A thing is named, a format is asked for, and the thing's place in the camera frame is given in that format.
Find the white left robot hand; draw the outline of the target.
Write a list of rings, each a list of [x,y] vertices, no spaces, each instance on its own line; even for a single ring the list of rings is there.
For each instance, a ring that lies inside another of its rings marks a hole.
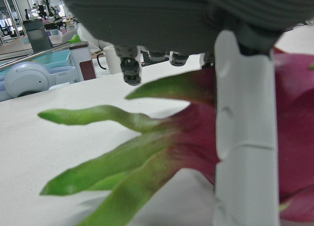
[[[182,56],[213,53],[217,82],[215,226],[277,226],[272,47],[314,0],[63,0],[97,39]]]

